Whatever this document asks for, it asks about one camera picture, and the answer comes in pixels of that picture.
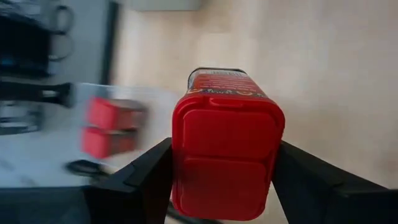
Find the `beige floor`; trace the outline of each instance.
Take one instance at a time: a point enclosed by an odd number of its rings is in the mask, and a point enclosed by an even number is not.
[[[197,66],[238,67],[283,108],[284,139],[398,187],[398,1],[209,0],[123,10],[117,85],[182,95]],[[253,223],[285,223],[274,192]]]

